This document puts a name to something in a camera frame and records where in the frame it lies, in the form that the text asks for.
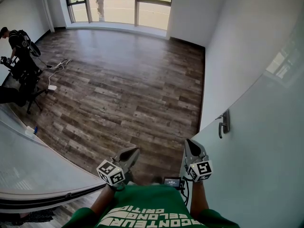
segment window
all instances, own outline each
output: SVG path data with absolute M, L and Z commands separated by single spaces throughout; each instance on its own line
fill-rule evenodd
M 66 0 L 71 22 L 119 22 L 167 29 L 172 0 Z

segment small screen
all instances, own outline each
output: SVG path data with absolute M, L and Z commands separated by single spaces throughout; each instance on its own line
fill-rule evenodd
M 164 184 L 174 187 L 174 188 L 179 188 L 180 187 L 180 179 L 165 179 Z

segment green shirt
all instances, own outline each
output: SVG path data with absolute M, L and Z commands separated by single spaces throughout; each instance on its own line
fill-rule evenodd
M 206 209 L 198 220 L 191 217 L 180 193 L 165 185 L 126 186 L 101 217 L 89 208 L 77 210 L 64 228 L 239 228 L 214 210 Z

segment door handle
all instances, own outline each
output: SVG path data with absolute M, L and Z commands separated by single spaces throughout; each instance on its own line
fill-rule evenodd
M 223 115 L 218 117 L 217 119 L 223 118 L 223 122 L 219 123 L 218 125 L 218 136 L 220 139 L 223 138 L 222 136 L 222 127 L 223 127 L 223 133 L 226 134 L 230 131 L 230 116 L 229 116 L 229 110 L 225 111 Z

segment white cable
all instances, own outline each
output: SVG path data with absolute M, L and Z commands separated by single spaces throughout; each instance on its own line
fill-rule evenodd
M 62 67 L 62 70 L 59 70 L 59 71 L 56 71 L 54 72 L 50 77 L 48 77 L 48 87 L 51 85 L 51 80 L 50 78 L 55 74 L 55 73 L 58 73 L 58 72 L 62 72 L 64 69 L 65 69 L 65 66 L 69 63 L 70 59 L 64 59 L 61 61 L 60 65 L 57 66 L 57 68 L 59 67 Z

